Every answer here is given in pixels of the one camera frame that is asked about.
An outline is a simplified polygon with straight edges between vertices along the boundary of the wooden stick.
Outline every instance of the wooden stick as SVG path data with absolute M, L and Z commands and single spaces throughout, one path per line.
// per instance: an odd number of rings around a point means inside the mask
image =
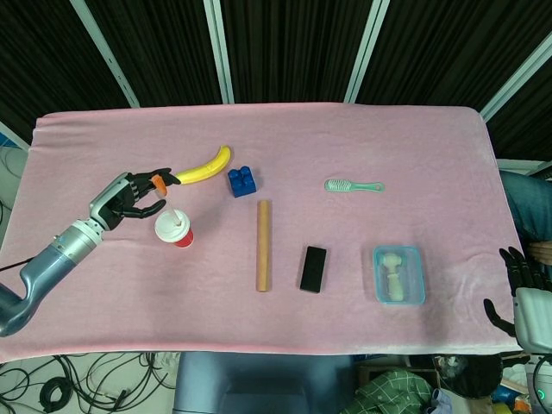
M 270 201 L 257 203 L 257 291 L 270 290 Z

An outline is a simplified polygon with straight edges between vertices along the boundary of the yellow banana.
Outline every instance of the yellow banana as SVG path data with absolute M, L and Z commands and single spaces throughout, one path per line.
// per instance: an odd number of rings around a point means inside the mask
M 219 173 L 230 161 L 231 155 L 230 148 L 223 145 L 218 150 L 218 154 L 215 158 L 202 166 L 196 166 L 189 170 L 181 171 L 176 174 L 176 178 L 180 180 L 181 184 L 192 184 L 209 179 L 213 175 Z

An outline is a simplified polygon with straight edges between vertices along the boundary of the smartphone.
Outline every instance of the smartphone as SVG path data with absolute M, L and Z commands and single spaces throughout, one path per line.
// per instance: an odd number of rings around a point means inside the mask
M 309 246 L 304 257 L 303 276 L 301 277 L 302 291 L 320 293 L 326 249 Z

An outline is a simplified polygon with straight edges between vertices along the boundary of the teal hairbrush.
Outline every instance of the teal hairbrush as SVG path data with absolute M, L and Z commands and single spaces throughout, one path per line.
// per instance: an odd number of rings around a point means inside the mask
M 373 191 L 383 192 L 385 186 L 383 183 L 354 183 L 348 179 L 329 179 L 324 184 L 324 188 L 329 192 L 351 192 L 351 191 Z

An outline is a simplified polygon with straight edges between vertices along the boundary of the green cloth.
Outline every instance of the green cloth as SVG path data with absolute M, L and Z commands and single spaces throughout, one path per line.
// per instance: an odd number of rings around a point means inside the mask
M 420 414 L 431 391 L 425 379 L 396 369 L 356 390 L 354 402 L 341 414 Z

